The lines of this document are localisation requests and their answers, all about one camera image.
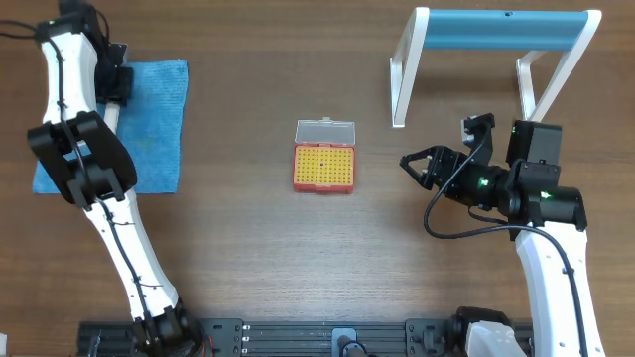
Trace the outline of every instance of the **black cable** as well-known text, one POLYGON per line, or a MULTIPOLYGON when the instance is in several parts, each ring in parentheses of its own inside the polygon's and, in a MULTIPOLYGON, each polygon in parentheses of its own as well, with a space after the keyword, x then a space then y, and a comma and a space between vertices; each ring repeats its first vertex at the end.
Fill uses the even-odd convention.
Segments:
MULTIPOLYGON (((103 14, 101 14, 101 16, 104 20, 104 23, 106 24, 106 31, 108 34, 109 32, 108 24, 105 21, 105 17, 103 16, 103 14)), ((117 234, 117 230, 115 228, 116 223, 114 223, 112 220, 112 213, 110 212, 106 204, 101 199, 99 199, 99 197, 97 197, 94 187, 92 186, 90 182, 90 176, 88 175, 88 171, 86 169, 86 165, 83 160, 83 155, 81 153, 81 150, 79 149, 77 140, 75 139, 75 136, 73 135, 72 131, 68 127, 68 123, 66 123, 66 120, 64 119, 64 110, 66 108, 64 104, 64 58, 62 57, 62 52, 60 51, 60 48, 48 34, 40 33, 38 29, 36 29, 35 27, 29 24, 25 24, 19 21, 14 21, 14 20, 0 20, 0 24, 18 26, 18 27, 32 30, 34 32, 33 36, 2 34, 3 36, 11 38, 11 39, 23 39, 23 40, 35 39, 38 36, 42 36, 44 39, 46 39, 47 42, 51 44, 51 47, 56 52, 56 58, 58 60, 58 107, 60 108, 60 124, 62 125, 64 134, 66 135, 66 138, 68 139, 72 150, 75 152, 75 155, 77 156, 77 162, 79 163, 79 170, 86 182, 86 186, 88 187, 90 194, 95 197, 96 201, 99 203, 99 205, 103 209, 104 214, 106 216, 106 220, 108 221, 108 225, 110 226, 110 231, 112 232, 112 236, 115 240, 115 244, 117 245, 117 249, 119 250, 119 253, 121 254, 124 262, 126 263, 128 270, 130 270, 130 274, 132 275, 132 281, 135 283, 135 286, 137 288, 137 295, 139 296, 139 301, 141 303, 141 307, 143 308, 144 318, 146 316, 151 316, 143 296, 140 278, 137 275, 134 267, 132 266, 132 263, 130 262, 128 255, 124 251, 123 246, 121 245, 121 241, 119 240, 119 235, 117 234)))
POLYGON ((502 220, 502 219, 498 219, 498 218, 490 218, 490 217, 485 217, 476 213, 472 213, 471 211, 472 206, 467 207, 467 214, 469 214, 470 217, 479 220, 481 222, 487 222, 487 223, 496 223, 496 224, 507 224, 507 221, 502 220))
POLYGON ((108 20, 106 20, 106 16, 101 11, 97 9, 95 9, 95 11, 97 15, 101 17, 101 20, 103 20, 103 25, 106 28, 106 43, 110 43, 110 26, 108 26, 108 20))
POLYGON ((435 206, 435 203, 437 203, 441 195, 449 187, 452 180, 455 179, 456 176, 458 176, 458 174, 467 166, 467 164, 469 164, 472 158, 483 147, 483 145, 485 144, 485 141, 489 139, 489 137, 491 136, 492 134, 491 127, 488 124, 485 124, 485 125, 487 125, 487 132, 485 136, 483 137, 483 139, 481 140, 481 142, 474 149, 474 151, 467 156, 465 161, 458 167, 458 169, 456 169, 456 171, 449 177, 447 182, 439 189, 439 191, 435 194, 433 199, 428 204, 428 207, 426 208, 426 213, 424 213, 424 228, 426 228, 426 232, 428 232, 428 234, 430 234, 431 236, 435 238, 440 238, 440 239, 466 238, 466 237, 473 237, 479 234, 492 233, 492 232, 503 231, 503 230, 507 230, 507 231, 524 230, 524 231, 529 231, 529 232, 536 233, 545 237, 549 242, 551 242, 554 245, 554 247, 558 251, 558 254, 563 260, 563 264, 565 265, 565 273, 567 274, 569 278, 569 284, 571 285, 571 296, 573 298, 573 309, 575 310, 575 320, 577 323, 577 335, 579 338, 580 354, 582 357, 588 357, 588 350, 586 346, 586 335, 584 333, 584 321, 582 319, 582 307, 579 302, 579 293, 577 291, 577 283, 575 282, 574 270, 569 261, 569 258, 567 258, 567 253, 565 252, 565 249, 563 249, 563 246, 560 245, 560 243, 556 240, 556 238, 554 238, 551 234, 541 229, 531 227, 531 226, 518 225, 518 224, 504 224, 504 225, 498 225, 498 226, 473 229, 470 231, 461 232, 461 233, 453 233, 453 234, 438 233, 432 230, 432 228, 430 227, 430 223, 429 223, 430 212, 435 206))

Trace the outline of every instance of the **open lid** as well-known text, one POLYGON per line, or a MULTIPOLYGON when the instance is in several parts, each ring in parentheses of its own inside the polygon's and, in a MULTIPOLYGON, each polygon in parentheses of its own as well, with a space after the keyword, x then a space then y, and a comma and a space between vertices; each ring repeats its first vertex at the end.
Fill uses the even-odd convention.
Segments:
POLYGON ((296 144, 355 145, 355 123, 321 120, 298 120, 296 144))

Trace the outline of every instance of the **green light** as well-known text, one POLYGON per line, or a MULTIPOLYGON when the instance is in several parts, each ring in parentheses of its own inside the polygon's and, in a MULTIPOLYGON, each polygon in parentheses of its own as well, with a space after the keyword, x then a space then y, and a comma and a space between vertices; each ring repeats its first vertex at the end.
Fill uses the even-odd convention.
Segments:
POLYGON ((486 179, 484 177, 481 177, 481 178, 478 179, 478 187, 479 188, 487 186, 487 185, 489 185, 489 179, 486 179))

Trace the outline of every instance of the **blue bar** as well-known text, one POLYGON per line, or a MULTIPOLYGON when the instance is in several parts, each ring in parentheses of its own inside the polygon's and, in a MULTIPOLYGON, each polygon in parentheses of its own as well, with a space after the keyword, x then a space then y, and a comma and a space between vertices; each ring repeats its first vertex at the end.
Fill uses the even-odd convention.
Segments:
POLYGON ((585 11, 431 9, 424 48, 569 51, 587 18, 585 11))

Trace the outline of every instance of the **wooden tabletop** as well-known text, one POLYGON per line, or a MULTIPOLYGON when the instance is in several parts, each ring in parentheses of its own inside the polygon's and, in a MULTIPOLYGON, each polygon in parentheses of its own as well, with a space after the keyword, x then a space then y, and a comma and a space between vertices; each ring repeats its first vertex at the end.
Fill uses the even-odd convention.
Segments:
MULTIPOLYGON (((2 17, 54 18, 56 1, 6 0, 2 17)), ((459 119, 493 112, 493 164, 520 118, 504 52, 426 51, 406 129, 390 127, 388 58, 418 1, 151 1, 93 4, 130 60, 187 60, 189 97, 176 194, 141 195, 155 252, 199 317, 403 321, 458 306, 529 317, 505 233, 440 241, 422 218, 433 192, 399 168, 432 145, 465 151, 459 119), (354 121, 352 195, 293 192, 298 119, 354 121)), ((431 8, 584 10, 603 19, 545 119, 564 126, 561 185, 588 216, 588 275, 609 355, 632 355, 635 315, 635 2, 429 1, 431 8)), ((547 86, 558 55, 533 66, 547 86)), ((9 351, 68 355, 83 320, 127 321, 128 301, 99 235, 60 197, 33 195, 26 131, 47 72, 32 42, 0 39, 0 332, 9 351)), ((442 199, 440 231, 481 226, 442 199)))

